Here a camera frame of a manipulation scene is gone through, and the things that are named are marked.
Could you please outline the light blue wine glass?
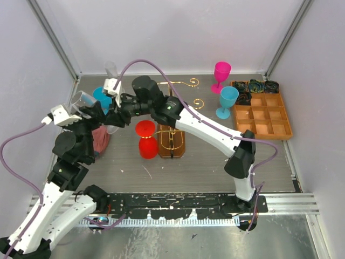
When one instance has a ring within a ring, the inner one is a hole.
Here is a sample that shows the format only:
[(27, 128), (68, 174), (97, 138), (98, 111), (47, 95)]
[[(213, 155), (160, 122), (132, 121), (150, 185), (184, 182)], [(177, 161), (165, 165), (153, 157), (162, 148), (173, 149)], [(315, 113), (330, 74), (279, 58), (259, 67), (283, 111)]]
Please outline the light blue wine glass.
[(102, 87), (98, 87), (93, 91), (93, 98), (100, 102), (104, 114), (107, 114), (109, 106), (112, 104), (112, 99), (103, 93)]
[(235, 87), (224, 87), (220, 92), (220, 108), (216, 109), (216, 116), (220, 119), (229, 118), (230, 108), (236, 103), (238, 97), (239, 91)]

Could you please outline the clear front wine glass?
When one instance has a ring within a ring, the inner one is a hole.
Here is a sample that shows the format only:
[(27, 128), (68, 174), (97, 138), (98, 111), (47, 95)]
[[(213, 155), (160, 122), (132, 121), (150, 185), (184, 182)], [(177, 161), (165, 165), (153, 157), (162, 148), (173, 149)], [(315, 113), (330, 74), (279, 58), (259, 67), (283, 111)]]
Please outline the clear front wine glass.
[[(93, 98), (93, 96), (87, 94), (84, 91), (78, 91), (71, 100), (71, 106), (74, 108), (74, 110), (78, 111), (80, 114), (82, 114), (82, 111), (80, 110), (81, 107), (91, 107), (96, 102), (96, 99)], [(108, 125), (106, 126), (106, 130), (108, 134), (114, 134), (118, 127)]]

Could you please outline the clear wine glass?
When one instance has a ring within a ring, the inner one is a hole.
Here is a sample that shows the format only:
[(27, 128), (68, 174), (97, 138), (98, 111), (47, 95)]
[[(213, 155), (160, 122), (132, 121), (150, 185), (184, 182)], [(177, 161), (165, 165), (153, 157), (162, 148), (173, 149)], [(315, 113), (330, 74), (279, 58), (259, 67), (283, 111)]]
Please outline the clear wine glass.
[[(87, 94), (84, 91), (78, 91), (71, 100), (71, 106), (74, 108), (74, 110), (78, 111), (80, 114), (82, 114), (82, 111), (80, 110), (81, 107), (91, 107), (96, 102), (96, 99), (93, 98), (93, 96)], [(118, 127), (108, 125), (106, 126), (106, 130), (108, 134), (114, 134)]]
[(108, 60), (104, 63), (104, 67), (109, 78), (118, 77), (118, 70), (114, 62)]

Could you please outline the red wine glass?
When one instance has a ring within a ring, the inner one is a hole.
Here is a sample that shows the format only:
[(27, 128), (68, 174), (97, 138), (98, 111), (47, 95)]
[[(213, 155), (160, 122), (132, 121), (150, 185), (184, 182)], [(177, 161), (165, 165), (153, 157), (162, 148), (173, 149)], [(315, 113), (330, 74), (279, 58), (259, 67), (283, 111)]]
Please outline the red wine glass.
[(150, 120), (142, 120), (135, 126), (135, 132), (140, 137), (139, 152), (144, 159), (153, 159), (158, 155), (158, 142), (154, 137), (155, 124)]

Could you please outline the pink wine glass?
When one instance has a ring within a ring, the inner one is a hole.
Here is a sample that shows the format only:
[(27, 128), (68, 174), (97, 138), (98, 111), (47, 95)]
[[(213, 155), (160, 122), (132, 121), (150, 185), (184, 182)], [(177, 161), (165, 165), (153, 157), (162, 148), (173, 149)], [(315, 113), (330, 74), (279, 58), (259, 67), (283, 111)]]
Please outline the pink wine glass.
[(213, 93), (220, 94), (223, 89), (222, 83), (225, 82), (231, 72), (231, 65), (228, 62), (221, 61), (215, 64), (214, 78), (216, 83), (211, 86)]

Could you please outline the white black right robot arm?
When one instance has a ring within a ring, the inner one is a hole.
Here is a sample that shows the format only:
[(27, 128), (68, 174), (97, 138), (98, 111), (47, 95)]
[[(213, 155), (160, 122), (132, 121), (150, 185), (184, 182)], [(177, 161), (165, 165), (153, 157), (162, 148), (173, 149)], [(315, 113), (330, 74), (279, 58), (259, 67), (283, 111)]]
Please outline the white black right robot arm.
[(117, 79), (105, 80), (103, 92), (112, 98), (106, 123), (125, 127), (132, 117), (149, 114), (160, 125), (188, 132), (213, 145), (228, 157), (224, 170), (234, 178), (237, 208), (244, 213), (251, 211), (256, 205), (250, 175), (256, 153), (253, 132), (241, 133), (203, 116), (177, 96), (163, 94), (149, 76), (135, 78), (132, 88), (133, 96), (123, 92)]

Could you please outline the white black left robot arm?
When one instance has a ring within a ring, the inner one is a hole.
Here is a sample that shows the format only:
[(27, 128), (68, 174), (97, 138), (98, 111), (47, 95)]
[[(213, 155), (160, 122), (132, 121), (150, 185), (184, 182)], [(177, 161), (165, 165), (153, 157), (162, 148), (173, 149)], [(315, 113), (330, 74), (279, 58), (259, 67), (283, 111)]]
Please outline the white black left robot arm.
[(8, 138), (1, 148), (19, 137), (54, 123), (64, 129), (55, 140), (52, 152), (57, 156), (43, 190), (15, 173), (1, 158), (5, 169), (37, 191), (38, 201), (21, 225), (8, 237), (1, 238), (5, 258), (49, 258), (57, 243), (83, 218), (92, 212), (101, 214), (108, 207), (107, 193), (96, 185), (85, 188), (74, 205), (57, 216), (59, 208), (78, 189), (88, 173), (86, 165), (95, 162), (93, 130), (106, 120), (100, 102), (80, 107), (71, 113), (64, 104), (51, 109), (40, 125)]

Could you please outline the folded red t-shirt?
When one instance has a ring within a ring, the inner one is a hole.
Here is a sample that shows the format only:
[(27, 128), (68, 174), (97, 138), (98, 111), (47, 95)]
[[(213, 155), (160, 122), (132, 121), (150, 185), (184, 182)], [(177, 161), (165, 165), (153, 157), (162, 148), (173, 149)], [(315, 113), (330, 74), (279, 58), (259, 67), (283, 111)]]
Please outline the folded red t-shirt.
[(93, 137), (93, 149), (95, 158), (100, 157), (106, 150), (110, 135), (107, 132), (107, 127), (100, 126), (99, 128), (92, 131)]

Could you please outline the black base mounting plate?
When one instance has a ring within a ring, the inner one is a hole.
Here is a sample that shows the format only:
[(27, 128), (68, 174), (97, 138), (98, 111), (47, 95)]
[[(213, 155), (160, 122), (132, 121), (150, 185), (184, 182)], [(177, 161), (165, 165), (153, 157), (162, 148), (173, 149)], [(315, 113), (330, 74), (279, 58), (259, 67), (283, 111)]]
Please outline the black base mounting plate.
[(130, 219), (187, 219), (195, 212), (198, 220), (230, 219), (245, 213), (267, 213), (266, 198), (240, 201), (231, 193), (110, 193), (96, 214), (113, 218), (126, 214)]

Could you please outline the dark rubber bands pile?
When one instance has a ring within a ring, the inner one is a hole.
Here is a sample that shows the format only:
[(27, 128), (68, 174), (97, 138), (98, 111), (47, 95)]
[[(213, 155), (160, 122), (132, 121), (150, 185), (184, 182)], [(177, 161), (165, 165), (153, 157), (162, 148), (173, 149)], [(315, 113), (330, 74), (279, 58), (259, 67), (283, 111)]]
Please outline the dark rubber bands pile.
[(249, 81), (231, 81), (230, 86), (236, 88), (239, 92), (237, 105), (250, 105), (254, 93), (279, 93), (280, 84), (276, 81), (258, 81), (250, 79)]

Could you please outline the wooden compartment tray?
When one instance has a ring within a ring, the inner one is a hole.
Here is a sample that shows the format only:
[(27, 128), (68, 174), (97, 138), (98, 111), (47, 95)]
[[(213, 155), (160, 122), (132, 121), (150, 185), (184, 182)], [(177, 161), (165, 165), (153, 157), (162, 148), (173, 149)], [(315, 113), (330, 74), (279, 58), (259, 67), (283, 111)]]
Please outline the wooden compartment tray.
[(254, 93), (250, 105), (231, 108), (234, 128), (252, 131), (261, 140), (289, 140), (293, 131), (279, 93)]

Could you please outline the left aluminium corner post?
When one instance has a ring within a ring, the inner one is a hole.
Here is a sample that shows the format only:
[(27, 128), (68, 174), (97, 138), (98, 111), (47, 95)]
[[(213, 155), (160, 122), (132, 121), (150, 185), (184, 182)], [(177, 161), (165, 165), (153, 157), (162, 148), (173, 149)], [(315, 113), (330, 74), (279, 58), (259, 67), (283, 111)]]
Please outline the left aluminium corner post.
[(81, 71), (47, 1), (27, 1), (68, 72), (78, 80)]

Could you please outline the aluminium corner post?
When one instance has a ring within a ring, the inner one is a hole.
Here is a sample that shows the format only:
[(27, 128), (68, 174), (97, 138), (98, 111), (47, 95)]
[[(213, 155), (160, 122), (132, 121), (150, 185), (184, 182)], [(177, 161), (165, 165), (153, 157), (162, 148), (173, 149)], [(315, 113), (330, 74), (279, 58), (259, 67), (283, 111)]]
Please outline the aluminium corner post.
[(27, 1), (68, 72), (78, 80), (81, 71), (47, 1)]
[(286, 51), (288, 45), (292, 41), (294, 35), (296, 34), (300, 24), (302, 23), (304, 17), (306, 16), (308, 10), (313, 5), (314, 0), (303, 0), (301, 5), (299, 6), (296, 14), (294, 15), (287, 31), (284, 34), (284, 37), (275, 52), (274, 57), (272, 58), (267, 70), (263, 74), (264, 79), (269, 79), (272, 75), (273, 71), (275, 70), (278, 62), (280, 61), (281, 57), (283, 56), (284, 52)]

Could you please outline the aluminium front rail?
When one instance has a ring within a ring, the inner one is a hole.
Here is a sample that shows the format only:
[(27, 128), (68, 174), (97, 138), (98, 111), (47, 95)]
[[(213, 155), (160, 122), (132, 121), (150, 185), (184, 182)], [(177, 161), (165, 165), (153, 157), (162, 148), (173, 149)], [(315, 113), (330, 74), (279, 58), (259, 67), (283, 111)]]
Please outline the aluminium front rail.
[(38, 219), (47, 215), (48, 231), (55, 225), (88, 226), (92, 230), (111, 227), (236, 226), (253, 230), (260, 216), (317, 215), (311, 194), (263, 194), (251, 208), (242, 208), (232, 194), (109, 194), (101, 209), (86, 196), (73, 195), (57, 205), (45, 196), (33, 197), (29, 211), (41, 206)]

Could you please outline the right aluminium corner post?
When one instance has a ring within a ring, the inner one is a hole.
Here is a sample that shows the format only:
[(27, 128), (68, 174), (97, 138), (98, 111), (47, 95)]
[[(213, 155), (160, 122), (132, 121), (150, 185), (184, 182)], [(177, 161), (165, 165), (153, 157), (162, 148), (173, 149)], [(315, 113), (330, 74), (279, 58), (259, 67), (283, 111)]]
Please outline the right aluminium corner post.
[(280, 61), (281, 57), (283, 56), (284, 52), (286, 51), (288, 45), (292, 41), (294, 35), (296, 34), (300, 24), (302, 23), (304, 17), (306, 16), (308, 10), (313, 5), (314, 0), (303, 0), (301, 5), (299, 6), (296, 14), (294, 15), (287, 31), (284, 34), (284, 37), (275, 52), (274, 57), (272, 58), (267, 70), (263, 74), (264, 79), (269, 79), (272, 75), (273, 71), (275, 70), (278, 62)]

